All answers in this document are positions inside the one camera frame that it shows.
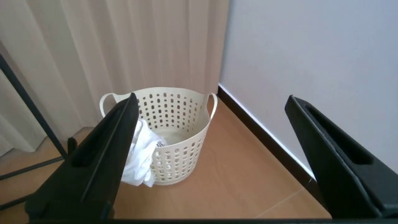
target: beige curtain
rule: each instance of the beige curtain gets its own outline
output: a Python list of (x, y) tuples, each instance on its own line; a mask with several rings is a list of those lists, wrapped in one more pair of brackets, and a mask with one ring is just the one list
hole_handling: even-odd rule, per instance
[[(215, 92), (228, 0), (2, 0), (0, 51), (60, 139), (98, 103), (151, 86)], [(0, 74), (0, 154), (45, 133)]]

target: black stand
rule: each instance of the black stand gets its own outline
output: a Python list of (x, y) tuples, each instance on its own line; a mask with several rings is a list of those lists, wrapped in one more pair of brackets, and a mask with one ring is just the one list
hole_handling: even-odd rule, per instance
[[(58, 162), (61, 161), (62, 159), (67, 160), (68, 159), (68, 154), (67, 152), (63, 149), (60, 141), (57, 139), (57, 137), (55, 136), (54, 132), (51, 130), (49, 124), (47, 124), (47, 122), (45, 121), (44, 117), (42, 116), (42, 114), (40, 113), (40, 111), (37, 109), (36, 105), (33, 103), (32, 99), (29, 97), (29, 95), (27, 94), (27, 92), (25, 91), (24, 87), (22, 86), (22, 84), (19, 82), (18, 78), (15, 76), (15, 73), (11, 70), (10, 66), (8, 65), (8, 63), (5, 61), (4, 57), (0, 54), (0, 68), (2, 70), (2, 72), (6, 75), (7, 79), (10, 81), (11, 85), (15, 88), (15, 90), (18, 92), (19, 96), (22, 98), (22, 100), (24, 101), (24, 103), (26, 104), (26, 106), (28, 107), (28, 109), (30, 110), (30, 112), (32, 112), (33, 116), (36, 118), (37, 122), (39, 122), (39, 124), (41, 125), (41, 127), (43, 128), (43, 130), (45, 131), (45, 133), (47, 134), (47, 136), (50, 138), (50, 140), (52, 141), (52, 143), (54, 144), (54, 146), (57, 148), (58, 152), (61, 154), (60, 157), (54, 158), (54, 159), (50, 159), (48, 161), (44, 161), (35, 165), (32, 165), (30, 167), (26, 167), (8, 174), (4, 174), (4, 175), (0, 175), (0, 180), (4, 180), (6, 178), (10, 178), (13, 177), (15, 175), (18, 174), (23, 174), (27, 171), (42, 167), (42, 166), (46, 166), (49, 165), (51, 163), (54, 162)], [(73, 151), (74, 148), (76, 148), (76, 141), (73, 138), (70, 138), (68, 140), (68, 148), (70, 148), (71, 150), (69, 151), (69, 153), (71, 153)], [(30, 195), (26, 195), (24, 197), (21, 197), (19, 199), (15, 199), (11, 202), (5, 203), (0, 205), (0, 210), (4, 210), (6, 208), (9, 208), (13, 205), (17, 205), (19, 203), (22, 203), (24, 201), (26, 201), (26, 199), (29, 197)]]

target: tile grout line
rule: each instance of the tile grout line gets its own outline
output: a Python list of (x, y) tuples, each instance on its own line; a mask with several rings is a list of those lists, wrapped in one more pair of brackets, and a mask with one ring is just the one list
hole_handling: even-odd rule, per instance
[(300, 193), (300, 192), (303, 191), (304, 189), (305, 189), (305, 186), (303, 186), (300, 190), (298, 190), (298, 191), (295, 192), (294, 194), (292, 194), (292, 195), (288, 196), (287, 198), (283, 199), (283, 200), (280, 201), (279, 203), (276, 203), (276, 204), (275, 204), (274, 206), (272, 206), (271, 208), (268, 208), (268, 209), (265, 210), (264, 212), (260, 213), (260, 215), (256, 216), (255, 218), (258, 218), (258, 217), (260, 217), (261, 215), (263, 215), (263, 214), (269, 212), (271, 209), (273, 209), (273, 208), (275, 208), (276, 206), (282, 204), (282, 203), (285, 202), (286, 200), (288, 200), (288, 199), (294, 197), (295, 195), (297, 195), (298, 193)]

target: white wall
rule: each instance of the white wall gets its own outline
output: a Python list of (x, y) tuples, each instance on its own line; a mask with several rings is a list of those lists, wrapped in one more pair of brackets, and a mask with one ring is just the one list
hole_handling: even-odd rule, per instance
[(398, 172), (397, 22), (395, 0), (233, 0), (221, 85), (307, 167), (291, 94)]

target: baseboard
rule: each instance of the baseboard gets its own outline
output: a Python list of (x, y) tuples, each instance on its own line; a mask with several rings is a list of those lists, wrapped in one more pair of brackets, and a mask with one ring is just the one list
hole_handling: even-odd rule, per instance
[(249, 128), (266, 148), (284, 165), (284, 167), (305, 187), (318, 202), (326, 208), (313, 173), (308, 170), (272, 133), (255, 119), (247, 110), (234, 100), (222, 87), (218, 87), (217, 96)]

